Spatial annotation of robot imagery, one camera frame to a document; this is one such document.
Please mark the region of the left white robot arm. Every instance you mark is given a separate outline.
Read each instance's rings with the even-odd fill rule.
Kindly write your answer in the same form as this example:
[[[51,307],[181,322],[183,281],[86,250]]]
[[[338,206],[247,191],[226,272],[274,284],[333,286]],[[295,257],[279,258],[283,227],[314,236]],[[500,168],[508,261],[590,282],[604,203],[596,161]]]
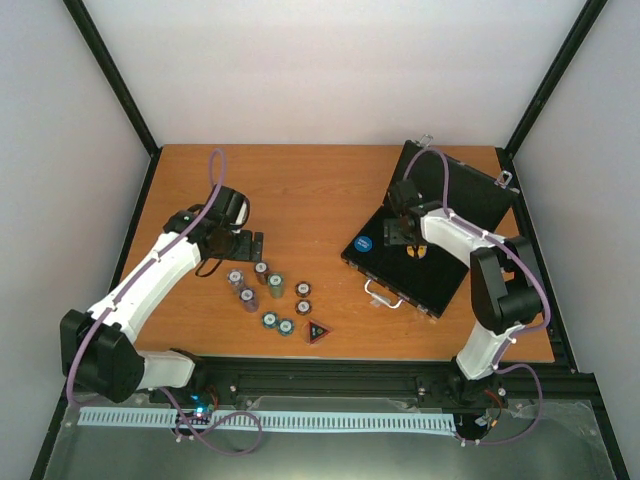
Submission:
[[[172,288],[211,258],[259,262],[264,235],[181,210],[164,225],[150,252],[106,297],[87,311],[69,310],[60,322],[66,396],[81,386],[115,403],[138,390],[173,388],[186,402],[208,390],[203,360],[185,350],[141,351],[144,324]]]

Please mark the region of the blue round blind button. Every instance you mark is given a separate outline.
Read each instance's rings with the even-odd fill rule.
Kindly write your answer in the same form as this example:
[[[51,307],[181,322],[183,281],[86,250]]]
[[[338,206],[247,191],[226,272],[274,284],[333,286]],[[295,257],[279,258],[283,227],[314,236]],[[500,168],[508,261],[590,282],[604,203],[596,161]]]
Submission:
[[[367,235],[359,235],[354,239],[353,246],[358,252],[367,253],[373,249],[374,242]]]

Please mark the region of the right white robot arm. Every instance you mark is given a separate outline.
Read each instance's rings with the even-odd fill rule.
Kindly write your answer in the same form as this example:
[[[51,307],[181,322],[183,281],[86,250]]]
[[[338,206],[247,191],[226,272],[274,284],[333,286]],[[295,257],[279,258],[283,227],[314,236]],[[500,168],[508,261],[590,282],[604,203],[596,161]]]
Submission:
[[[526,258],[531,244],[523,237],[506,238],[482,229],[445,200],[428,202],[412,180],[390,186],[387,198],[404,242],[438,246],[469,268],[476,321],[455,363],[467,380],[497,372],[506,349],[548,310],[538,275]]]

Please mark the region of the triangular all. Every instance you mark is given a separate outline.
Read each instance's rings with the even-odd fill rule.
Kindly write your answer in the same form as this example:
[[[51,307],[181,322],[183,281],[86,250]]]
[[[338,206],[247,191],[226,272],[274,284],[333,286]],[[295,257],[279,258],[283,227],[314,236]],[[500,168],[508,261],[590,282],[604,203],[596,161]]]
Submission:
[[[332,329],[315,320],[309,320],[305,326],[305,341],[308,345],[314,345],[323,340],[332,332]]]

